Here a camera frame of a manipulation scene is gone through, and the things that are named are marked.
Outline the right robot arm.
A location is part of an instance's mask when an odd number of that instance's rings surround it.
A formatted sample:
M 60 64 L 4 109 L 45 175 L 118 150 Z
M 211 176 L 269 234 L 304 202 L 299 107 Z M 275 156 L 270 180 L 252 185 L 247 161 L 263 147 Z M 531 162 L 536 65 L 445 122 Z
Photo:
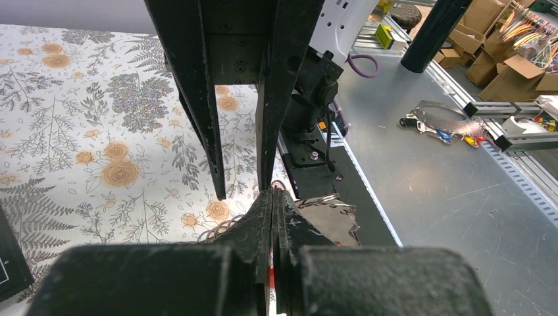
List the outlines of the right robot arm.
M 271 183 L 281 129 L 333 102 L 375 1 L 147 1 L 179 100 L 226 197 L 216 87 L 254 85 L 257 177 Z

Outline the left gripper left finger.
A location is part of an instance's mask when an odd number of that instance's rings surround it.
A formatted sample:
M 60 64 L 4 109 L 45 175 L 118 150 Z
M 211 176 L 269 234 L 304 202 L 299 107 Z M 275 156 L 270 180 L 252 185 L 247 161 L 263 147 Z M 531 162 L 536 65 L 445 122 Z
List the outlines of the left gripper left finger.
M 267 315 L 273 191 L 207 244 L 79 246 L 44 278 L 29 315 Z

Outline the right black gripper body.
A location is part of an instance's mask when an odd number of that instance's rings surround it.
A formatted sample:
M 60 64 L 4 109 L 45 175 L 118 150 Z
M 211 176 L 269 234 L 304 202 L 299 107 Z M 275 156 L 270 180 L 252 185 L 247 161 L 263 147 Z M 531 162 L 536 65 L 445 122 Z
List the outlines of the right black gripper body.
M 212 85 L 257 85 L 277 1 L 200 1 Z

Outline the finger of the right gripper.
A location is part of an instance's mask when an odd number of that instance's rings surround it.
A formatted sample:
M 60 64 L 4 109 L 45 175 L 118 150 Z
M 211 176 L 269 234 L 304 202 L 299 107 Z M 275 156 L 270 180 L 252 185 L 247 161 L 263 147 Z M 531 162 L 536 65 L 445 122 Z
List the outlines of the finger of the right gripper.
M 278 135 L 323 1 L 273 1 L 256 109 L 257 178 L 272 182 Z
M 179 90 L 179 100 L 207 156 L 216 197 L 226 198 L 216 95 L 199 1 L 146 1 Z

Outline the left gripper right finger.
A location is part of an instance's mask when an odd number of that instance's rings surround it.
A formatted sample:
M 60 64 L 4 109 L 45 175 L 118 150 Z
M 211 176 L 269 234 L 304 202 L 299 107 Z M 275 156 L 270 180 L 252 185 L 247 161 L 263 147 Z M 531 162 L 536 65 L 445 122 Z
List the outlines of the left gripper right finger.
M 491 315 L 475 270 L 441 248 L 340 247 L 272 192 L 277 312 L 286 315 Z

